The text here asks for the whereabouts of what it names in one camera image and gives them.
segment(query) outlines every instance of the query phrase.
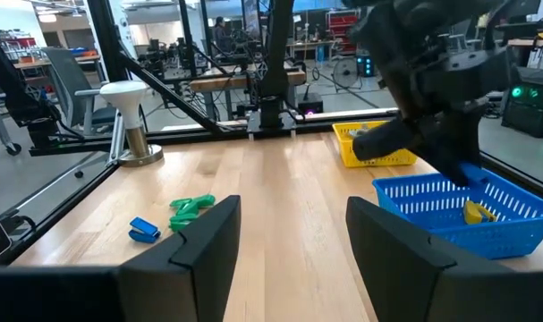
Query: green toy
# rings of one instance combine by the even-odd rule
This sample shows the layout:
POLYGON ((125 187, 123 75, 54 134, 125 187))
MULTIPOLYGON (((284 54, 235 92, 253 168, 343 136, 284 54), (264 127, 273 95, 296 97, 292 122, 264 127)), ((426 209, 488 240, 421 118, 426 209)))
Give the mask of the green toy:
POLYGON ((177 209, 170 218, 170 229, 177 232, 184 228, 199 215, 201 208, 211 207, 216 203, 216 197, 207 194, 197 198, 177 199, 170 203, 170 208, 177 209))
POLYGON ((178 199, 170 203, 170 207, 177 208, 175 213, 176 216, 179 215, 189 215, 193 214, 197 216, 201 208, 211 207, 216 203, 216 197, 213 195, 207 194, 197 198, 186 198, 178 199))

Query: fan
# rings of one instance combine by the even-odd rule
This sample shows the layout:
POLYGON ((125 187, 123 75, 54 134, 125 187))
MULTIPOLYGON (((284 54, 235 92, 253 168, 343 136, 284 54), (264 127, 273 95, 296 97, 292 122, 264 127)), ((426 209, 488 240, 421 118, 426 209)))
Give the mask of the fan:
POLYGON ((359 77, 359 68, 354 58, 349 57, 339 60, 336 63, 331 76, 333 77, 333 82, 335 83, 335 90, 337 93, 339 89, 362 89, 362 80, 359 77), (352 88, 352 85, 354 85, 357 80, 361 81, 361 85, 358 88, 352 88))

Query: plastic basket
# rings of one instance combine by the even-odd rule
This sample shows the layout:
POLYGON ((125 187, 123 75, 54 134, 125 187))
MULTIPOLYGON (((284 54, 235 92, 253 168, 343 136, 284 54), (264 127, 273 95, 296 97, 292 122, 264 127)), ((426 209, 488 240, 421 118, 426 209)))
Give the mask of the plastic basket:
POLYGON ((378 166, 378 165, 413 165, 416 163, 416 155, 407 149, 400 149, 386 157, 376 158, 369 161, 359 161, 352 151, 351 130, 370 129, 377 127, 386 121, 370 121, 362 123, 338 123, 333 124, 336 139, 339 141, 339 152, 346 167, 357 166, 378 166))
POLYGON ((459 188, 442 174, 377 179, 382 208, 485 258, 531 254, 543 240, 543 199, 486 171, 483 187, 459 188), (494 223, 467 225, 463 205, 472 199, 494 223))

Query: metal lamp base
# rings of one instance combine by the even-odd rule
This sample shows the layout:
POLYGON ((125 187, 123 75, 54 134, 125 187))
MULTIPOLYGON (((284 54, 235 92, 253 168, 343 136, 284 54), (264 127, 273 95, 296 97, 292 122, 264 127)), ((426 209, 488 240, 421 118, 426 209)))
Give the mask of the metal lamp base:
POLYGON ((127 167, 137 167, 153 164, 156 161, 161 160, 164 157, 164 151, 162 147, 150 144, 148 145, 149 156, 135 157, 130 150, 125 150, 118 158, 118 164, 127 167))

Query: green light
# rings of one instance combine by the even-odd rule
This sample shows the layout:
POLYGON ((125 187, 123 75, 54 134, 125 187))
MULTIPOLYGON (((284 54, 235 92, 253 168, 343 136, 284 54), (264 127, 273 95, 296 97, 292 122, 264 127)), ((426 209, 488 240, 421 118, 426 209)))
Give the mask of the green light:
POLYGON ((517 87, 517 88, 512 90, 512 96, 513 97, 520 97, 522 95, 522 93, 523 93, 523 90, 520 87, 517 87))

